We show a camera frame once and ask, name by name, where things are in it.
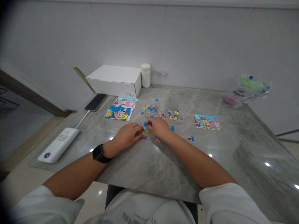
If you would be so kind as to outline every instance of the plastic bag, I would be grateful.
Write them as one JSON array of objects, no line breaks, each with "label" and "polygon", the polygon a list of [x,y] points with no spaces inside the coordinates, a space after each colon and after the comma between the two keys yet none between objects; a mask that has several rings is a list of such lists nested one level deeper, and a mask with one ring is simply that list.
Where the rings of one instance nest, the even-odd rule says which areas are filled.
[{"label": "plastic bag", "polygon": [[224,97],[224,101],[236,108],[257,97],[266,98],[271,87],[271,83],[261,82],[253,76],[243,74],[236,80],[233,91]]}]

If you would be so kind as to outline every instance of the watch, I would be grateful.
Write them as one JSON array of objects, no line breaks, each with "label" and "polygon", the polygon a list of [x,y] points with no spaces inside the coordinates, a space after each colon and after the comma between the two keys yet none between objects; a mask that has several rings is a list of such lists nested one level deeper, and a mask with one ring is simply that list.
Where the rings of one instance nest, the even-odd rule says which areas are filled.
[{"label": "watch", "polygon": [[106,158],[103,155],[103,148],[102,145],[97,146],[94,150],[93,150],[93,159],[99,161],[100,163],[109,163],[114,157],[112,158]]}]

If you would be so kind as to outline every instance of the hand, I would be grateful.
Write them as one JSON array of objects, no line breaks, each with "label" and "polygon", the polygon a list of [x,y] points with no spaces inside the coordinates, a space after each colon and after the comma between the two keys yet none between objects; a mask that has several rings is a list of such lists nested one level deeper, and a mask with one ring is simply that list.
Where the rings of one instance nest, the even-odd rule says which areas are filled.
[{"label": "hand", "polygon": [[148,129],[158,138],[163,139],[166,133],[171,132],[166,121],[162,118],[152,117],[147,120]]},{"label": "hand", "polygon": [[121,150],[133,145],[142,139],[142,135],[137,132],[143,131],[143,127],[138,123],[128,123],[119,129],[116,136],[103,145],[103,153],[106,158],[112,158]]}]

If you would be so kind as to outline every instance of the clear glass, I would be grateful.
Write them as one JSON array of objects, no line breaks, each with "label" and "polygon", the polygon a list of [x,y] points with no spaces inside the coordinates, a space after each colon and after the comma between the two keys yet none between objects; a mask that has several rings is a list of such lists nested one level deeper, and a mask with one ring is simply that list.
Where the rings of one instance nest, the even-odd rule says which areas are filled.
[{"label": "clear glass", "polygon": [[157,88],[159,84],[160,73],[159,72],[152,72],[152,81],[151,85],[153,88]]},{"label": "clear glass", "polygon": [[159,86],[160,86],[160,88],[164,88],[166,77],[167,77],[167,72],[161,72],[159,76],[160,76]]}]

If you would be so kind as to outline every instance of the cardboard box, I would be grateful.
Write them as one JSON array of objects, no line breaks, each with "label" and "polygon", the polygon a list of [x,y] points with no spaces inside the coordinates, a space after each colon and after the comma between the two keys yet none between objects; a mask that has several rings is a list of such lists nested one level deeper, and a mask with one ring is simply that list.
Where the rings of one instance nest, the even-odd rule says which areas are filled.
[{"label": "cardboard box", "polygon": [[102,65],[87,81],[96,93],[137,98],[141,89],[141,69]]}]

